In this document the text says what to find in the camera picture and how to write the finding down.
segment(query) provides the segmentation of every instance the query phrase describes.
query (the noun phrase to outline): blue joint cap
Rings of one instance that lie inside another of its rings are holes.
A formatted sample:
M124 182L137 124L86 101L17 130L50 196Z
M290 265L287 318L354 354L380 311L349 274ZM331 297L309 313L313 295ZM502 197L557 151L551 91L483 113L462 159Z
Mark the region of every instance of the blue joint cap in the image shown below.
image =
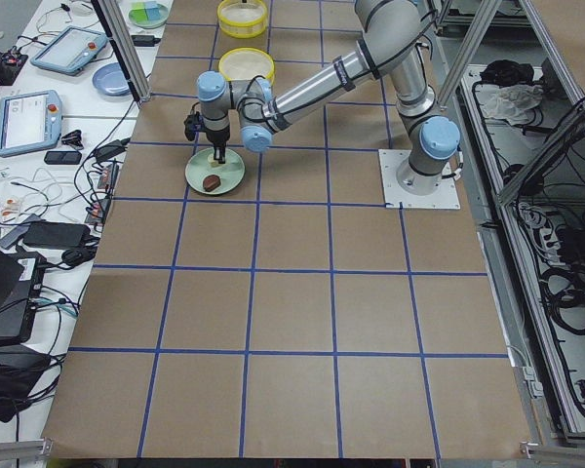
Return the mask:
M197 78L197 97L202 102L220 98L227 86L223 75L216 71L206 71Z
M269 101L273 98L273 92L271 91L271 83L264 78L257 78L255 80L260 88L262 89L262 93L264 94L264 100Z
M266 151L273 142L271 133L259 125L248 125L241 129L243 145L253 153Z
M420 144L425 153L438 161L446 161L457 150L461 133L446 117L431 117L420 130Z

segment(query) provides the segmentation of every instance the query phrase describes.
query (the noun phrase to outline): robotic arm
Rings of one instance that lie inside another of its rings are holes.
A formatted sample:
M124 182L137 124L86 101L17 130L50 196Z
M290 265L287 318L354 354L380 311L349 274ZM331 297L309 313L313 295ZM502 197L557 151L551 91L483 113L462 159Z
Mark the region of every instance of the robotic arm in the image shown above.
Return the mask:
M202 73L197 80L201 113L193 106L184 122L188 139L204 131L214 146L214 158L223 164L230 138L228 111L236 109L243 144L250 151L262 152L274 134L362 83L389 74L412 143L397 179L411 193L433 192L447 160L457 150L460 133L439 115L415 50L430 23L420 24L410 0L357 0L354 8L364 29L356 49L279 97L272 97L270 84L262 77L226 82L220 73Z

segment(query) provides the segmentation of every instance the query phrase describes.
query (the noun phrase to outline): white cloth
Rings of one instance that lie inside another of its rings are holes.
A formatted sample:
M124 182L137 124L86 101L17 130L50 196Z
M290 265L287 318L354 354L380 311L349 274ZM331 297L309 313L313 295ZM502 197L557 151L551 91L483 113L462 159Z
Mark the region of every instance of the white cloth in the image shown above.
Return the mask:
M494 92L482 111L487 119L506 120L510 125L527 124L533 117L528 111L537 107L543 96L539 86L509 86Z

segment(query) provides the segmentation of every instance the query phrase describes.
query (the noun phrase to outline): charger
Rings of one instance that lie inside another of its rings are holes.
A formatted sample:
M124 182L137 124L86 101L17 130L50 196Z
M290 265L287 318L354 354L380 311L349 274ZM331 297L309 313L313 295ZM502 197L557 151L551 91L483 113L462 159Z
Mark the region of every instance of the charger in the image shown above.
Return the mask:
M94 157L98 163L103 163L109 159L119 156L121 153L126 151L126 145L130 142L129 138L115 139L110 143L101 146L94 150Z
M159 37L147 34L136 34L130 37L132 37L135 47L154 47L160 42Z

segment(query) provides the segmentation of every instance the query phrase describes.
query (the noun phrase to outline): metal mounting plate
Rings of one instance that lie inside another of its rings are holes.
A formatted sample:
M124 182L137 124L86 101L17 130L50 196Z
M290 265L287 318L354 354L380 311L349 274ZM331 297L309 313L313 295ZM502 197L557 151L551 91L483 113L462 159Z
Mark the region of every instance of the metal mounting plate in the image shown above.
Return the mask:
M455 181L452 178L442 179L438 189L430 195L414 195L403 189L397 182L397 170L401 163L410 156L408 150L380 149L379 164L383 182L383 199L386 208L405 208L422 210L459 210L459 198ZM450 174L447 164L443 174Z

